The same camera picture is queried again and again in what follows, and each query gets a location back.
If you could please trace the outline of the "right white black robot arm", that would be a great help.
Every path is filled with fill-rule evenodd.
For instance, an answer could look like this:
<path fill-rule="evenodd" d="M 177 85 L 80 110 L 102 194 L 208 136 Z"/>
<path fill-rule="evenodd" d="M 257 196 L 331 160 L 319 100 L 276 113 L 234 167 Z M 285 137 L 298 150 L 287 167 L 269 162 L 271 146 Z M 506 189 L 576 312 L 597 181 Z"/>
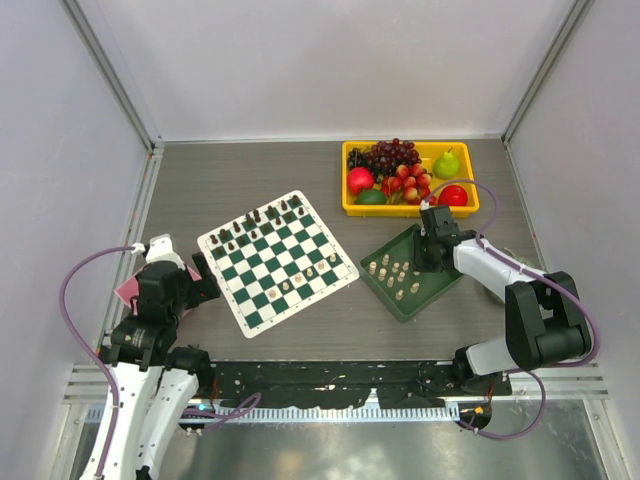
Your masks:
<path fill-rule="evenodd" d="M 452 381 L 465 394 L 489 376 L 531 372 L 594 351 L 595 334 L 573 278 L 531 268 L 496 249 L 480 233 L 462 231 L 447 206 L 420 207 L 422 226 L 413 234 L 414 269 L 459 273 L 481 284 L 504 305 L 504 334 L 458 349 Z"/>

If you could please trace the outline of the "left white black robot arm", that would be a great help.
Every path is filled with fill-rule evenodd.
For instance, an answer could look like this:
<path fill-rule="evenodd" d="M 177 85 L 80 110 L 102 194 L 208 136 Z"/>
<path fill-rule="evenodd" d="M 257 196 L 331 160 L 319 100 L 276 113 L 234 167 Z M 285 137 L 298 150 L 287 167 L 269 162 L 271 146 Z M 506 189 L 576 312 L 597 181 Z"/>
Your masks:
<path fill-rule="evenodd" d="M 203 254 L 193 261 L 148 263 L 117 288 L 129 311 L 100 356 L 115 384 L 82 478 L 158 478 L 188 401 L 212 390 L 209 354 L 174 344 L 183 316 L 220 295 Z"/>

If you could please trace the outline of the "green white chess board mat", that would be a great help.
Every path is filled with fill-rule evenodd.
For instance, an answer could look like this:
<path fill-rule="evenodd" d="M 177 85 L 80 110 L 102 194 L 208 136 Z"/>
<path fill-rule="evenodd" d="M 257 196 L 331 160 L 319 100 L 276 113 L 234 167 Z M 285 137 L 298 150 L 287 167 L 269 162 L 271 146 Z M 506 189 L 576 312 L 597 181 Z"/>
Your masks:
<path fill-rule="evenodd" d="M 299 190 L 216 227 L 197 239 L 243 335 L 254 338 L 355 282 L 349 258 Z M 337 261 L 329 263 L 335 253 Z M 325 269 L 317 269 L 324 260 Z M 307 268 L 314 276 L 306 276 Z M 302 283 L 294 277 L 301 274 Z M 283 282 L 289 290 L 282 290 Z M 277 290 L 270 299 L 269 291 Z"/>

